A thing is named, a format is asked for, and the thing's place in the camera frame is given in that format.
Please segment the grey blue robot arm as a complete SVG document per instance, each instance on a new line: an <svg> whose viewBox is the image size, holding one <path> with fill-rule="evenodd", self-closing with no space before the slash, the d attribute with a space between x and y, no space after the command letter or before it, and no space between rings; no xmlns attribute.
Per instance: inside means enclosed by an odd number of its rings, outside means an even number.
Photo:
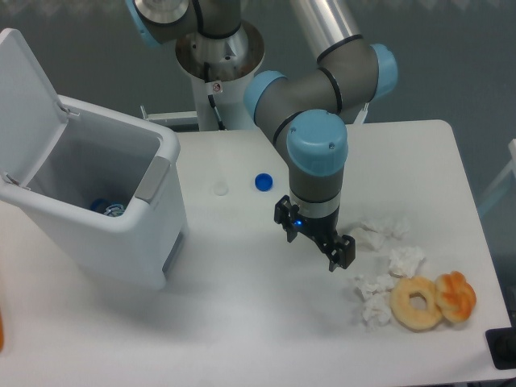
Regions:
<svg viewBox="0 0 516 387"><path fill-rule="evenodd" d="M289 80L261 71L264 41L245 21L238 1L129 1L127 8L150 45L174 42L191 80L203 131L258 127L289 169L289 193L274 220L293 240L311 239L330 268L347 268L355 240L336 229L347 129L342 111L391 92L398 69L393 53L364 40L344 1L294 1L317 68Z"/></svg>

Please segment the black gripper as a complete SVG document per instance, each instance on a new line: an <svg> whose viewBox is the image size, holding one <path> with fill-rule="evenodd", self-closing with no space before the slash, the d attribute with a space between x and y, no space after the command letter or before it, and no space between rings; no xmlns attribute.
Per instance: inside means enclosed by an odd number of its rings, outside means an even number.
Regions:
<svg viewBox="0 0 516 387"><path fill-rule="evenodd" d="M314 241L329 260L329 271L347 269L356 258L356 240L350 235L339 235L336 231L339 208L322 218L301 215L299 206L283 196L274 207L273 220L282 226L288 243L298 233Z"/></svg>

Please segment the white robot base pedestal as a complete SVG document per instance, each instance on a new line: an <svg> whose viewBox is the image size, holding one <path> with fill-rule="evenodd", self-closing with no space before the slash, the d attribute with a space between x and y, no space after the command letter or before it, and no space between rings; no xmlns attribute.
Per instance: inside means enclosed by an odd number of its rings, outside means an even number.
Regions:
<svg viewBox="0 0 516 387"><path fill-rule="evenodd" d="M243 95L264 59L258 30L242 21L235 34L211 39L199 32L177 40L178 64L191 81L200 131L253 129Z"/></svg>

